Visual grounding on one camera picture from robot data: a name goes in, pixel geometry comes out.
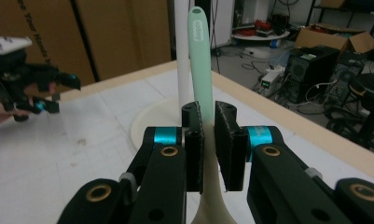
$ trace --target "white tabletop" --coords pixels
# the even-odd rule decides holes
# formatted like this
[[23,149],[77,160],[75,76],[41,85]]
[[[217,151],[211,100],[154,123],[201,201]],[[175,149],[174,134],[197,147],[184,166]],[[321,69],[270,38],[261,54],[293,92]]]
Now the white tabletop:
[[[156,74],[152,76],[143,76],[142,73],[146,71],[132,74],[126,77],[128,81],[120,85],[114,81],[107,81],[100,84],[105,88],[99,91],[95,91],[94,87],[87,87],[82,93],[73,93],[77,97],[65,94],[63,98],[66,101],[60,104],[60,114],[42,113],[31,116],[24,123],[16,123],[10,119],[1,124],[0,223],[55,223],[63,208],[84,184],[96,178],[118,180],[137,150],[130,138],[134,118],[146,107],[177,96],[174,66],[155,71]],[[357,159],[350,159],[350,155],[345,159],[339,159],[337,151],[323,149],[328,143],[321,146],[317,143],[335,139],[333,141],[337,143],[334,142],[334,146],[338,146],[339,143],[344,146],[351,145],[339,140],[335,135],[332,136],[332,133],[328,133],[332,136],[331,139],[320,140],[318,137],[315,141],[303,136],[303,132],[294,128],[292,124],[286,125],[285,128],[286,122],[281,124],[278,121],[281,119],[274,119],[269,112],[265,112],[266,115],[262,114],[262,109],[265,108],[252,108],[245,103],[249,99],[240,101],[235,98],[238,93],[229,94],[223,91],[223,85],[232,87],[236,84],[221,84],[218,82],[219,78],[222,77],[215,78],[214,98],[238,108],[239,125],[277,126],[286,144],[305,163],[320,171],[324,181],[331,188],[340,178],[352,176],[374,183],[374,173],[367,175],[369,165],[372,164],[367,164],[366,170],[365,166],[355,168],[350,162]],[[302,123],[308,122],[304,118],[300,120]],[[311,128],[300,129],[326,132],[313,123],[308,124]],[[348,153],[347,148],[343,151],[345,154]],[[357,157],[373,158],[374,162],[374,156],[370,154],[364,151],[361,154],[364,155],[362,158]],[[244,191],[223,194],[225,203],[237,223],[253,223],[246,201],[249,168],[250,164],[247,164]],[[187,223],[195,215],[199,197],[197,193],[189,193],[187,196]]]

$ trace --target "white base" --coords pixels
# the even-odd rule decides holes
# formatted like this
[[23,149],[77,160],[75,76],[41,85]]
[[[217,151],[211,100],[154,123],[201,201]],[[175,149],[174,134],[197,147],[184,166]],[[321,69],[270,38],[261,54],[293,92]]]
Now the white base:
[[181,127],[181,109],[176,98],[158,101],[144,109],[134,119],[131,127],[131,138],[138,150],[143,143],[146,127]]

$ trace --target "white plastic part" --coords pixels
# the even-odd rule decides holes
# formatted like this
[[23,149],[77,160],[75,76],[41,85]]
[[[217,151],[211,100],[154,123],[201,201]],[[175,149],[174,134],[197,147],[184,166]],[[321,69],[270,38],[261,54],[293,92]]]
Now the white plastic part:
[[32,45],[29,37],[8,37],[0,36],[0,55],[8,54],[18,49],[24,49]]
[[204,131],[203,194],[192,223],[236,223],[221,194],[215,154],[213,81],[208,25],[204,11],[193,7],[188,15],[188,44],[195,101],[201,106]]
[[128,180],[131,183],[131,189],[132,189],[132,202],[134,202],[137,198],[137,181],[134,177],[134,174],[125,172],[119,177],[119,182],[123,179]]
[[190,103],[189,99],[189,58],[187,44],[187,14],[189,10],[188,0],[174,2],[175,15],[175,39],[177,54],[178,77],[178,111]]
[[313,178],[315,176],[318,176],[320,177],[320,179],[323,179],[323,175],[318,171],[316,170],[314,167],[309,167],[305,170],[306,174],[310,177],[310,178]]

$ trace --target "wire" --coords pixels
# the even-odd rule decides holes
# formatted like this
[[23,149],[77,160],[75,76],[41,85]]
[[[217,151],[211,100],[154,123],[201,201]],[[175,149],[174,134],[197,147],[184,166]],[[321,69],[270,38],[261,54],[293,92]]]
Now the wire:
[[296,4],[299,0],[295,0],[294,2],[292,3],[289,3],[289,0],[286,0],[286,2],[284,0],[279,0],[279,2],[285,6],[293,6],[294,4]]
[[[218,12],[218,1],[216,1],[216,4],[215,4],[215,13],[214,13],[214,8],[213,8],[213,0],[211,1],[210,5],[211,5],[211,18],[213,19],[213,32],[212,32],[211,41],[210,41],[210,48],[213,45],[213,40],[214,40],[215,51],[217,51],[216,38],[215,38],[215,21],[216,21],[216,13]],[[221,74],[217,53],[215,54],[215,59],[216,59],[216,67],[218,69],[218,74]]]
[[281,55],[280,55],[280,57],[276,60],[276,62],[274,63],[274,65],[277,65],[279,62],[280,62],[280,60],[286,55],[286,53],[288,53],[288,51],[291,51],[291,50],[293,50],[293,49],[295,49],[295,47],[291,47],[290,49],[286,49]]
[[271,8],[270,16],[273,15],[273,11],[274,11],[274,9],[276,8],[276,3],[277,3],[277,0],[274,0],[274,4],[273,4],[273,7]]
[[[335,86],[335,84],[338,82],[338,80],[337,79],[334,79],[332,82],[324,82],[324,83],[318,83],[318,84],[315,84],[315,85],[313,85],[312,87],[310,87],[307,91],[306,91],[306,94],[305,94],[305,98],[306,98],[306,102],[310,102],[310,100],[309,100],[309,98],[308,98],[308,94],[309,94],[309,91],[311,91],[314,87],[315,88],[319,88],[320,86],[330,86],[330,85],[332,85],[332,88],[331,88],[331,90],[330,90],[330,92],[332,92],[333,91],[333,87]],[[321,103],[321,104],[319,104],[319,105],[324,105],[325,103],[326,103],[326,101],[329,99],[329,95],[330,94],[328,94],[327,95],[327,97],[324,99],[324,101]]]
[[258,82],[253,87],[251,87],[252,91],[258,92],[259,88],[257,88],[257,86],[260,84],[263,77],[264,75],[258,77]]
[[[354,60],[354,62],[353,63],[349,63],[349,64],[347,64],[347,66],[346,66],[346,64],[343,64],[344,66],[339,66],[339,64],[338,65],[336,65],[335,66],[335,68],[334,68],[334,71],[333,71],[333,74],[334,74],[334,78],[338,78],[339,80],[343,80],[343,82],[349,82],[349,80],[351,79],[351,78],[348,78],[347,80],[344,80],[344,77],[346,76],[346,75],[349,75],[349,76],[354,76],[354,75],[356,75],[356,76],[358,76],[362,71],[362,67],[361,67],[361,65],[362,64],[360,64],[360,61],[359,60]],[[353,68],[361,68],[361,70],[358,70],[358,74],[355,74],[354,72],[355,71],[352,71],[352,69]],[[336,88],[336,90],[335,90],[335,95],[334,94],[331,94],[332,93],[332,91],[333,91],[333,88],[331,88],[330,90],[327,90],[326,92],[325,92],[325,95],[329,95],[329,98],[331,98],[331,96],[332,96],[332,101],[334,101],[334,100],[336,100],[336,101],[338,101],[338,102],[340,102],[340,104],[341,105],[345,105],[346,104],[346,101],[347,101],[347,98],[351,95],[350,93],[349,94],[347,94],[347,95],[344,95],[344,92],[341,92],[342,93],[342,95],[340,95],[339,94],[339,88]]]
[[302,110],[300,110],[300,107],[301,107],[301,106],[302,106],[302,105],[299,105],[299,106],[297,107],[297,112],[299,112],[300,114],[303,114],[303,115],[321,115],[321,114],[323,114],[324,112],[326,112],[325,109],[322,110],[322,111],[306,112],[306,111],[302,111]]
[[369,66],[367,67],[369,69],[369,73],[372,73],[372,68],[374,67],[374,62],[370,61]]
[[241,57],[243,55],[250,56],[248,54],[244,54],[242,49],[237,49],[237,48],[221,48],[221,55],[223,56],[228,56],[228,57]]
[[286,5],[286,8],[288,9],[288,20],[291,21],[291,10],[289,9],[289,3],[288,3],[288,0],[286,0],[287,2],[287,5]]
[[250,63],[251,64],[249,64],[249,63],[242,63],[242,68],[248,69],[248,70],[253,70],[253,71],[256,70],[260,75],[265,75],[265,73],[259,71],[259,69],[256,68],[256,66],[254,65],[254,63],[267,63],[268,66],[270,67],[269,62],[251,61]]

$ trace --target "laboratory floor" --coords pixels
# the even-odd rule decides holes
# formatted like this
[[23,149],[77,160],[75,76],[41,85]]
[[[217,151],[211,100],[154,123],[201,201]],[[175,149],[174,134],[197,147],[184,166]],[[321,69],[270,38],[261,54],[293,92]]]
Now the laboratory floor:
[[[246,48],[257,50],[255,55],[245,53]],[[259,79],[266,74],[266,69],[271,66],[287,64],[289,51],[294,48],[294,43],[284,41],[280,48],[270,49],[262,43],[241,43],[240,45],[229,45],[212,51],[212,69],[224,77],[227,77],[245,88],[258,91]],[[363,73],[374,72],[374,62],[368,61]],[[324,116],[324,106],[319,102],[312,104],[294,105],[289,102],[282,103],[285,107],[309,119],[318,125],[325,127],[328,119]]]

